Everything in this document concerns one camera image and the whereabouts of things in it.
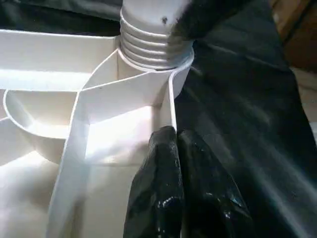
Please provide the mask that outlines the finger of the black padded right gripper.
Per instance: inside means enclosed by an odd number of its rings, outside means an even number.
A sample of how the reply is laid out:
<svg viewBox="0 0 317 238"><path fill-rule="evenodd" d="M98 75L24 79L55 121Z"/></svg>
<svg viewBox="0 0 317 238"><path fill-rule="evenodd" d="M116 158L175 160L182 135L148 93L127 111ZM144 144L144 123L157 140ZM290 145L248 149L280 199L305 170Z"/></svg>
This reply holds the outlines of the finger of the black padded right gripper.
<svg viewBox="0 0 317 238"><path fill-rule="evenodd" d="M203 38L249 3L249 0L192 0L173 26L170 41L194 41Z"/></svg>

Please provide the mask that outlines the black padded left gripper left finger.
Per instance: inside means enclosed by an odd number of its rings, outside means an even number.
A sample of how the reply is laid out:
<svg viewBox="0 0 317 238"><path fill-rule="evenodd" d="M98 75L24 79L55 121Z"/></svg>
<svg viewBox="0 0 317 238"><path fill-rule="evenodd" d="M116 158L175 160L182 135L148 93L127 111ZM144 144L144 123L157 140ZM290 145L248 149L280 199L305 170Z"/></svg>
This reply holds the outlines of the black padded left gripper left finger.
<svg viewBox="0 0 317 238"><path fill-rule="evenodd" d="M178 238L184 210L177 135L172 126L153 132L129 193L123 237Z"/></svg>

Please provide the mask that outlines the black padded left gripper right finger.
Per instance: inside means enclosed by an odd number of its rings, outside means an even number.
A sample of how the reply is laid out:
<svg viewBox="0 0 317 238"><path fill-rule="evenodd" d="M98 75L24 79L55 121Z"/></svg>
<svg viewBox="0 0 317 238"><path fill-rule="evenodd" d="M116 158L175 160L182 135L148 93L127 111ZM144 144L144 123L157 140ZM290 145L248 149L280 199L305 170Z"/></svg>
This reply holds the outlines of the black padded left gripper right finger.
<svg viewBox="0 0 317 238"><path fill-rule="evenodd" d="M194 131L177 135L185 195L187 238L254 238L242 195L206 142Z"/></svg>

